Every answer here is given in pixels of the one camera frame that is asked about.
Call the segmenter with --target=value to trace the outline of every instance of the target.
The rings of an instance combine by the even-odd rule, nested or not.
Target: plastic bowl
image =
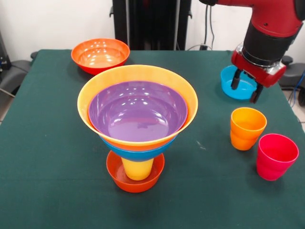
[[[240,82],[238,87],[233,90],[231,88],[232,79],[237,68],[234,65],[228,66],[221,71],[221,88],[223,92],[233,98],[239,100],[247,100],[251,98],[252,93],[256,90],[257,83],[249,78],[244,72],[240,74]]]
[[[147,142],[129,142],[111,138],[97,131],[90,123],[88,109],[91,100],[94,96],[111,85],[128,82],[128,81],[150,81],[161,83],[165,86],[171,87],[177,91],[185,100],[188,108],[187,118],[180,130],[177,132]],[[113,69],[106,70],[95,77],[91,78],[81,89],[77,100],[78,112],[83,122],[95,133],[105,139],[112,146],[124,150],[131,151],[146,151],[159,148],[175,136],[182,132],[195,118],[198,110],[198,98],[193,87],[178,74],[166,70],[164,68],[149,66],[149,65],[127,65]]]
[[[144,180],[136,181],[127,177],[121,158],[114,152],[109,152],[106,161],[107,170],[115,184],[124,191],[132,193],[144,192],[154,186],[163,171],[164,164],[164,155],[160,154],[153,160],[150,175]]]
[[[172,144],[173,140],[175,138],[173,138],[170,142],[166,143],[165,145],[163,145],[162,147],[153,149],[153,150],[148,150],[148,151],[128,151],[128,150],[123,150],[123,149],[119,149],[115,146],[112,146],[111,144],[109,144],[108,142],[106,142],[102,137],[100,137],[104,143],[108,146],[108,148],[113,151],[115,154],[128,159],[130,161],[147,161],[150,160],[158,155],[160,155],[161,153],[163,153],[165,150],[168,149],[168,147],[170,147],[170,145]]]
[[[148,81],[118,83],[99,92],[89,118],[99,132],[123,141],[145,142],[175,133],[187,105],[173,89]]]
[[[116,39],[100,38],[78,44],[71,53],[73,61],[92,75],[123,65],[130,54],[127,44]]]

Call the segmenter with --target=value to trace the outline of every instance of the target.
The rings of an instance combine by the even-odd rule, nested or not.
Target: purple bowl
[[[89,118],[99,132],[129,142],[152,141],[178,131],[187,104],[173,89],[148,81],[129,81],[99,92]]]

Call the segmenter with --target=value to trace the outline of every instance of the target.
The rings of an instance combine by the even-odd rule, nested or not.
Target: bowl stack
[[[194,119],[198,99],[181,76],[148,65],[106,70],[81,89],[83,122],[111,150],[107,169],[128,192],[143,192],[164,168],[163,152]]]

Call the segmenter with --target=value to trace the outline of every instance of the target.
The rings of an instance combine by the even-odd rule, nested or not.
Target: red cup
[[[297,145],[288,137],[267,134],[258,143],[256,169],[268,181],[280,178],[299,157]]]

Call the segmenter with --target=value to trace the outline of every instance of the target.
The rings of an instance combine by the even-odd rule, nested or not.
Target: bowl rim
[[[122,46],[127,47],[128,53],[127,53],[126,58],[125,58],[123,61],[121,61],[121,62],[119,62],[119,63],[116,63],[116,64],[114,64],[114,65],[112,65],[112,66],[109,66],[109,67],[115,67],[115,66],[117,66],[117,65],[119,65],[119,64],[121,64],[121,63],[124,63],[124,62],[128,59],[128,57],[129,57],[129,55],[130,55],[130,48],[129,48],[129,46],[128,46],[127,44],[125,44],[124,42],[118,40],[118,39],[114,39],[114,38],[93,38],[93,39],[88,39],[88,40],[82,41],[81,43],[77,44],[77,45],[72,49],[72,51],[71,51],[71,58],[72,58],[72,60],[73,60],[77,65],[82,66],[82,67],[85,67],[85,68],[91,68],[91,69],[104,69],[104,68],[109,68],[109,67],[104,67],[104,68],[101,68],[101,67],[91,67],[91,66],[83,65],[83,64],[78,63],[78,62],[73,58],[73,53],[75,52],[75,49],[76,49],[77,47],[81,46],[82,44],[84,44],[84,43],[86,43],[86,42],[91,42],[91,41],[94,41],[94,40],[117,41],[117,42],[120,43]]]
[[[228,84],[228,82],[229,82],[230,80],[229,80],[229,81],[226,80],[226,76],[227,76],[227,75],[225,75],[224,73],[225,73],[226,71],[228,71],[229,69],[233,69],[233,68],[237,69],[237,67],[236,67],[235,65],[229,65],[229,66],[226,66],[225,68],[223,68],[223,69],[221,70],[221,72],[220,72],[220,78],[221,78],[221,82],[222,82],[222,83]],[[247,83],[249,83],[253,88],[256,88],[256,86],[257,86],[257,82],[255,82],[255,80],[254,80],[254,79],[251,79],[250,77],[247,77],[246,80],[244,80],[244,81],[247,81]]]
[[[153,181],[155,181],[156,179],[159,178],[159,176],[161,175],[162,171],[164,170],[164,167],[165,167],[165,157],[164,157],[164,154],[159,154],[157,157],[161,157],[162,158],[162,168],[161,170],[159,171],[159,173],[151,180],[148,180],[144,183],[140,183],[140,184],[129,184],[129,183],[125,183],[125,182],[122,182],[120,180],[118,180],[117,178],[115,178],[112,173],[109,171],[109,166],[108,166],[108,161],[109,161],[109,156],[110,154],[115,154],[116,156],[120,157],[119,155],[117,155],[115,152],[113,152],[112,150],[110,150],[110,152],[108,153],[107,155],[107,158],[106,158],[106,167],[107,167],[107,171],[109,173],[109,175],[112,177],[113,180],[115,180],[116,182],[119,182],[120,184],[125,184],[125,185],[128,185],[128,186],[144,186],[144,185],[147,185],[147,184],[150,184],[152,183]]]
[[[163,137],[163,138],[159,138],[159,139],[156,139],[156,140],[153,140],[153,141],[146,141],[146,142],[129,142],[129,141],[123,141],[123,140],[119,140],[119,139],[116,139],[116,138],[112,138],[112,137],[109,137],[107,135],[104,135],[100,132],[98,132],[96,129],[94,129],[91,125],[92,124],[89,124],[83,117],[82,115],[82,112],[81,112],[81,106],[80,106],[80,95],[82,94],[85,86],[87,84],[90,83],[90,81],[94,80],[95,77],[98,77],[100,76],[101,74],[104,74],[104,73],[107,73],[107,72],[111,72],[111,71],[116,71],[117,69],[120,69],[120,68],[131,68],[131,67],[138,67],[138,66],[141,66],[141,67],[149,67],[149,68],[158,68],[162,71],[166,71],[166,72],[170,72],[172,74],[175,74],[177,77],[181,78],[186,84],[188,84],[191,88],[192,88],[192,94],[193,94],[193,97],[195,99],[195,110],[194,110],[194,114],[191,116],[190,120],[187,122],[187,123],[184,123],[183,126],[178,130],[176,131],[175,133],[172,133],[171,135],[168,135],[166,137]],[[97,133],[99,136],[101,136],[102,138],[104,138],[105,140],[107,141],[110,141],[110,142],[115,142],[115,143],[118,143],[120,145],[127,145],[127,146],[147,146],[147,145],[154,145],[154,144],[157,144],[157,143],[160,143],[160,142],[163,142],[163,141],[166,141],[166,140],[169,140],[169,139],[172,139],[173,137],[177,136],[180,132],[182,132],[184,129],[186,129],[189,124],[194,120],[196,114],[197,114],[197,111],[198,111],[198,97],[197,97],[197,94],[196,94],[196,91],[194,90],[194,88],[192,87],[192,85],[186,80],[184,79],[182,76],[178,75],[177,73],[174,73],[168,69],[165,69],[165,68],[161,68],[161,67],[157,67],[157,66],[153,66],[153,65],[145,65],[145,64],[132,64],[132,65],[125,65],[125,66],[119,66],[119,67],[116,67],[116,68],[111,68],[111,69],[108,69],[102,73],[99,73],[97,74],[96,76],[92,77],[80,90],[79,92],[79,95],[78,95],[78,98],[77,98],[77,110],[79,112],[79,115],[82,119],[82,121],[92,130],[94,131],[95,133]]]
[[[236,123],[236,121],[233,119],[233,114],[234,114],[235,112],[237,112],[238,110],[252,110],[252,111],[255,111],[255,112],[259,113],[259,114],[264,118],[264,121],[265,121],[264,126],[261,127],[261,128],[259,128],[259,129],[256,129],[256,130],[248,130],[248,129],[246,129],[246,128],[241,127],[241,126],[238,125],[238,124]],[[258,132],[258,131],[262,131],[262,130],[264,130],[264,129],[266,128],[267,123],[268,123],[268,120],[267,120],[266,116],[265,116],[261,111],[255,109],[255,108],[252,108],[252,107],[247,107],[247,106],[238,107],[238,108],[236,108],[235,110],[233,110],[232,113],[231,113],[231,121],[232,121],[232,122],[234,123],[234,125],[236,125],[238,128],[240,128],[240,129],[242,129],[242,130],[245,130],[245,131],[247,131],[247,132]]]
[[[262,141],[263,141],[264,138],[268,138],[270,136],[277,136],[277,137],[280,137],[280,138],[284,138],[284,139],[288,140],[289,142],[292,142],[294,147],[296,148],[296,156],[295,156],[295,158],[290,160],[290,161],[279,161],[279,160],[276,160],[276,159],[270,157],[269,155],[267,155],[266,152],[262,149]],[[269,133],[269,134],[266,134],[266,135],[262,136],[259,139],[259,141],[258,141],[258,148],[261,151],[261,153],[264,154],[267,158],[269,158],[272,161],[281,163],[281,164],[289,164],[289,163],[295,162],[298,159],[299,155],[300,155],[299,147],[297,147],[297,144],[292,139],[290,139],[289,137],[287,137],[285,135],[276,134],[276,133]]]
[[[89,117],[89,120],[90,120],[92,126],[93,126],[98,132],[104,134],[104,133],[103,133],[99,128],[97,128],[97,126],[93,123],[93,121],[92,121],[92,119],[91,119],[91,116],[90,116],[90,107],[91,107],[91,105],[92,105],[93,100],[98,96],[98,94],[100,94],[101,92],[103,92],[103,91],[109,89],[110,87],[113,87],[113,86],[115,86],[115,85],[119,85],[119,84],[122,84],[122,83],[129,83],[129,82],[153,83],[153,84],[157,84],[157,85],[159,85],[159,86],[163,86],[163,87],[165,87],[165,88],[168,88],[168,89],[174,91],[174,92],[182,99],[183,105],[184,105],[184,107],[185,107],[185,109],[183,109],[183,110],[184,110],[185,112],[184,112],[184,117],[182,118],[181,123],[180,123],[179,125],[176,126],[175,131],[172,132],[172,134],[175,133],[175,132],[177,132],[177,131],[184,125],[184,123],[185,123],[185,121],[186,121],[186,118],[187,118],[187,115],[188,115],[188,107],[187,107],[187,103],[186,103],[185,99],[182,97],[182,95],[180,95],[180,94],[179,94],[176,90],[174,90],[173,88],[171,88],[171,87],[169,87],[169,86],[166,86],[166,85],[164,85],[164,84],[162,84],[162,83],[156,83],[156,82],[151,82],[151,81],[147,81],[147,80],[132,80],[132,81],[127,81],[127,82],[116,83],[116,84],[113,84],[113,85],[111,85],[111,86],[109,86],[109,87],[106,87],[106,88],[104,88],[103,90],[99,91],[99,92],[91,99],[90,104],[89,104],[89,107],[88,107],[88,117]]]

